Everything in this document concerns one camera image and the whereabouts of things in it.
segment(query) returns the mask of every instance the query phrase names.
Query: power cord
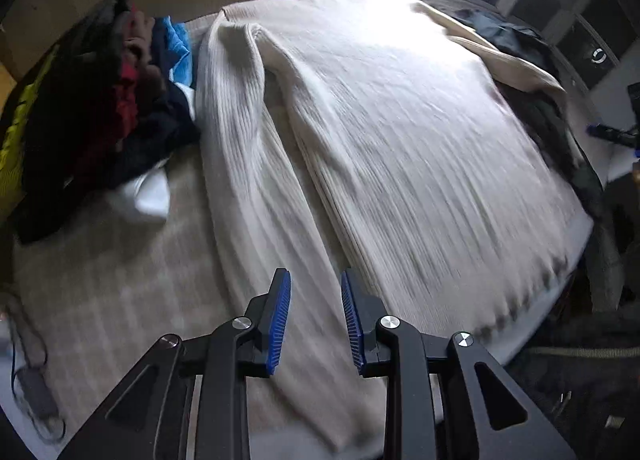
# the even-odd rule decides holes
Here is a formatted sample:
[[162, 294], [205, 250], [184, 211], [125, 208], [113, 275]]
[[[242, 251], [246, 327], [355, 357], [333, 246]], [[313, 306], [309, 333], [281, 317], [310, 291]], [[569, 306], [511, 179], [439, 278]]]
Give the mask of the power cord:
[[[57, 407], [55, 407], [56, 411], [49, 411], [49, 416], [45, 419], [40, 419], [36, 416], [36, 414], [31, 411], [30, 405], [23, 396], [19, 396], [15, 391], [15, 379], [21, 374], [27, 374], [28, 372], [37, 372], [36, 376], [32, 375], [31, 378], [37, 379], [36, 382], [42, 383], [42, 386], [48, 391], [46, 385], [44, 384], [44, 378], [42, 377], [42, 369], [47, 365], [47, 361], [49, 360], [49, 352], [47, 350], [47, 345], [44, 342], [44, 338], [38, 332], [35, 325], [31, 321], [31, 318], [28, 316], [24, 309], [24, 305], [22, 304], [22, 299], [20, 296], [12, 291], [8, 285], [2, 284], [0, 287], [0, 295], [5, 295], [12, 299], [12, 302], [17, 309], [12, 308], [12, 304], [7, 302], [5, 303], [5, 309], [9, 316], [9, 335], [12, 342], [12, 360], [11, 360], [11, 393], [14, 397], [15, 405], [20, 409], [20, 411], [27, 416], [31, 420], [31, 424], [33, 425], [33, 429], [37, 433], [38, 437], [42, 442], [46, 444], [57, 444], [59, 443], [66, 435], [66, 422], [65, 419], [60, 416], [57, 411]], [[18, 319], [20, 319], [25, 327], [30, 331], [30, 333], [35, 337], [35, 339], [39, 342], [40, 347], [42, 348], [43, 358], [39, 364], [33, 364], [29, 358], [27, 353], [27, 349], [24, 345], [24, 340], [22, 335], [20, 334], [20, 329], [18, 327]], [[16, 370], [16, 358], [17, 358], [17, 343], [20, 343], [20, 347], [24, 353], [24, 360], [26, 362], [26, 366], [23, 366]]]

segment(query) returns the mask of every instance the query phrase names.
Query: silver screw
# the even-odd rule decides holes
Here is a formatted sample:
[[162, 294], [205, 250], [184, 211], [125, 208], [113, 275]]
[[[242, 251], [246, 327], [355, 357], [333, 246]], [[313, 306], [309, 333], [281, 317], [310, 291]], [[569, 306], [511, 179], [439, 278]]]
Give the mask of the silver screw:
[[385, 315], [380, 319], [380, 324], [385, 328], [394, 329], [400, 326], [400, 319], [392, 315]]
[[252, 322], [248, 317], [236, 317], [231, 325], [236, 330], [246, 330], [252, 325]]
[[160, 337], [159, 343], [165, 348], [173, 348], [180, 344], [180, 337], [175, 334], [167, 334]]
[[458, 346], [462, 346], [463, 348], [469, 347], [474, 343], [473, 335], [467, 332], [458, 332], [453, 336], [453, 340]]

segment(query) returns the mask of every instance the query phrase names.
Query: bright blue cloth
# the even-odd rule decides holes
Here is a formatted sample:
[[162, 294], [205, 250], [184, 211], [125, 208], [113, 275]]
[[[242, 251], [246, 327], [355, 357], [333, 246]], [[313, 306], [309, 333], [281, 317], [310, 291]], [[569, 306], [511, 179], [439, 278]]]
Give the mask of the bright blue cloth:
[[166, 27], [167, 48], [178, 56], [178, 62], [169, 70], [169, 79], [172, 82], [180, 82], [185, 86], [191, 86], [193, 81], [193, 56], [191, 56], [191, 43], [184, 23], [171, 23], [171, 17], [163, 17], [162, 22]]

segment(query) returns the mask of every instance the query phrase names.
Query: white cloth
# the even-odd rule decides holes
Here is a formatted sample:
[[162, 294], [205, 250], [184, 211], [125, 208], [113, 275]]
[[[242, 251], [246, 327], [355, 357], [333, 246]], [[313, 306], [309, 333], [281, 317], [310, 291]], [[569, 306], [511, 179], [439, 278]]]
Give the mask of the white cloth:
[[[180, 82], [175, 82], [175, 85], [184, 93], [191, 119], [195, 119], [193, 88]], [[171, 207], [169, 182], [164, 171], [167, 160], [158, 162], [154, 169], [108, 191], [106, 198], [111, 208], [130, 223], [166, 221]]]
[[[240, 310], [277, 266], [291, 271], [274, 385], [338, 447], [382, 430], [384, 389], [355, 377], [337, 278], [264, 105], [265, 70], [351, 264], [421, 331], [516, 313], [562, 269], [580, 209], [481, 59], [429, 12], [410, 0], [260, 0], [225, 8], [200, 48], [196, 112], [232, 300]], [[550, 75], [470, 43], [511, 85], [562, 97]]]

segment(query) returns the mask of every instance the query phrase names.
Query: triangular cutout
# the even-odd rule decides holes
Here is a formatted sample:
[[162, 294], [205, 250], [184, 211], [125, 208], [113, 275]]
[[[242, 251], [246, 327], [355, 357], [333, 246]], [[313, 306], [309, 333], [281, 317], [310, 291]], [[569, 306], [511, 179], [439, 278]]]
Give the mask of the triangular cutout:
[[526, 422], [527, 411], [498, 380], [489, 366], [484, 363], [476, 363], [474, 369], [480, 383], [491, 427], [499, 431]]
[[158, 372], [155, 364], [147, 366], [107, 413], [107, 420], [132, 431], [140, 432], [145, 429], [146, 413]]

